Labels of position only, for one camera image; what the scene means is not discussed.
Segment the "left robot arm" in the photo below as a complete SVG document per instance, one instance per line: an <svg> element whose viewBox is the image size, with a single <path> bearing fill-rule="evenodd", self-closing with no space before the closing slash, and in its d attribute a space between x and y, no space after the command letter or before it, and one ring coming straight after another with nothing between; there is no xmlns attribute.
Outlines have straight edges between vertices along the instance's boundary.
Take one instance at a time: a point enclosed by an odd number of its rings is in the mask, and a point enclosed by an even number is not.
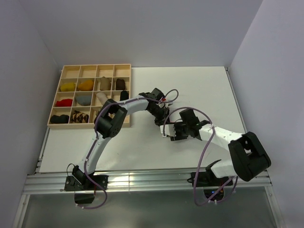
<svg viewBox="0 0 304 228"><path fill-rule="evenodd" d="M140 93L134 98L119 102L113 99L107 100L95 119L95 135L91 147L81 162L74 166L72 175L69 176L69 183L82 190L90 188L97 162L109 141L120 132L126 116L139 111L148 111L155 117L155 124L160 126L166 123L169 108L160 107L159 104L166 103L168 103L166 95L157 88L150 93Z"/></svg>

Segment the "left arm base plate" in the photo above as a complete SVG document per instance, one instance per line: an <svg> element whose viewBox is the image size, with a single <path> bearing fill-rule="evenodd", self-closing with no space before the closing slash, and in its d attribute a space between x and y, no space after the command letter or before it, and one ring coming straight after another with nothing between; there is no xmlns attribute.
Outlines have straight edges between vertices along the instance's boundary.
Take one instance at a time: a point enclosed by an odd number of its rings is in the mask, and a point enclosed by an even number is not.
<svg viewBox="0 0 304 228"><path fill-rule="evenodd" d="M103 187L105 190L107 189L108 184L108 176L107 175L93 175L91 179ZM97 190L94 183L90 180L86 180L85 184L82 185L78 182L73 176L68 176L66 178L66 183L64 186L64 191L82 191L82 190Z"/></svg>

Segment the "brown argyle sock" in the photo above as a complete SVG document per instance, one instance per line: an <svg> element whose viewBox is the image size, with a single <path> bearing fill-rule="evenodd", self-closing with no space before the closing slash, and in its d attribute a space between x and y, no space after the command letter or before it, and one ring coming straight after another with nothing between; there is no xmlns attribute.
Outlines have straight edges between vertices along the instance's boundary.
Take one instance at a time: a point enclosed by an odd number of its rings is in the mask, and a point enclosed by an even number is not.
<svg viewBox="0 0 304 228"><path fill-rule="evenodd" d="M95 118L97 118L98 117L98 115L100 114L100 112L101 112L101 107L100 108L98 108L96 111L95 111Z"/></svg>

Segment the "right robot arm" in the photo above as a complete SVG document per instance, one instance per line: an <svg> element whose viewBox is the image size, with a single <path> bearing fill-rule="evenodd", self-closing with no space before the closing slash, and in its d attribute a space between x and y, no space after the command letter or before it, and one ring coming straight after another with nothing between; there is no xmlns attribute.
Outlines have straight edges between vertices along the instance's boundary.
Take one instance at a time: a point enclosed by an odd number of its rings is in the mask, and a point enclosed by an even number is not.
<svg viewBox="0 0 304 228"><path fill-rule="evenodd" d="M228 159L217 158L204 173L210 185L216 185L225 177L239 177L250 181L271 166L271 160L260 140L253 132L236 133L217 127L210 120L200 121L194 110L180 112L181 121L161 126L163 136L171 141L185 140L189 136L221 147L229 153Z"/></svg>

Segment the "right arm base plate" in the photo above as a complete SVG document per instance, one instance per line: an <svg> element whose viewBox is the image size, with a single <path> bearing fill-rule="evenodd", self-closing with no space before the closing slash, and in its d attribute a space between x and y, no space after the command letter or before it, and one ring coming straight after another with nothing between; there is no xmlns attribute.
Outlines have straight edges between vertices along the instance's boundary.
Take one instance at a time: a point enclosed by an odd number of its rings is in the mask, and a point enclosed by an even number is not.
<svg viewBox="0 0 304 228"><path fill-rule="evenodd" d="M196 172L190 173L190 178L187 179L188 183L191 183L192 186L194 186L194 179L195 179ZM197 178L197 185L196 187L220 187L222 186L226 181L228 181L228 177L223 178L217 178L212 171L203 171L199 172L198 178ZM230 181L227 186L232 186L233 181Z"/></svg>

